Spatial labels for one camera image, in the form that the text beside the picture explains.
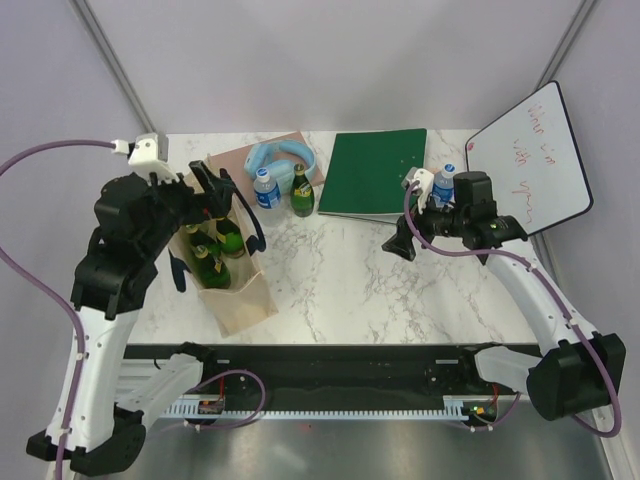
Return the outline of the blue cap water bottle front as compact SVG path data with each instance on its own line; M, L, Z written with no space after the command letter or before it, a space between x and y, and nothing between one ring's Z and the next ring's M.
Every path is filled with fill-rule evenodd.
M274 210L280 205L279 185L267 168L262 167L257 170L253 188L257 204L261 208Z

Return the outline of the blue cap water bottle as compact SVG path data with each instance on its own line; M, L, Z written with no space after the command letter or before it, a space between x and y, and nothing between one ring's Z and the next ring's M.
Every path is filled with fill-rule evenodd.
M262 167L257 170L253 188L257 204L261 208L274 210L280 205L279 185L267 168Z
M437 208L443 208L451 201L455 174L456 167L453 164L446 164L435 174L431 197Z

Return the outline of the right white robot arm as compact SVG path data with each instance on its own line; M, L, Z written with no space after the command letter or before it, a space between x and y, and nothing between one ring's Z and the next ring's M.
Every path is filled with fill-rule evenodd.
M458 381L467 392L483 392L492 383L529 397L546 420L609 406L615 436L622 425L618 396L626 348L616 334L603 335L585 319L554 283L528 235L512 216L500 215L490 177L481 171L454 175L454 200L439 207L433 196L434 175L413 168L405 176L404 211L395 234L382 248L408 261L414 245L449 257L434 246L437 237L459 238L457 257L474 257L506 288L526 319L538 344L538 356L506 346L478 348L472 360L458 368Z

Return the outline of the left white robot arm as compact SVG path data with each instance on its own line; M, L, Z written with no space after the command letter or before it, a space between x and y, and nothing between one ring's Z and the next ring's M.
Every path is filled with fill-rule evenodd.
M185 343L142 386L116 394L156 259L182 226L232 206L235 184L226 171L214 174L202 161L189 167L200 191L182 176L163 182L135 173L102 187L94 206L98 226L75 269L70 302L79 327L59 406L49 426L28 439L29 455L66 462L86 477L123 472L169 406L191 389L208 393L218 385L220 371L205 360L206 348Z

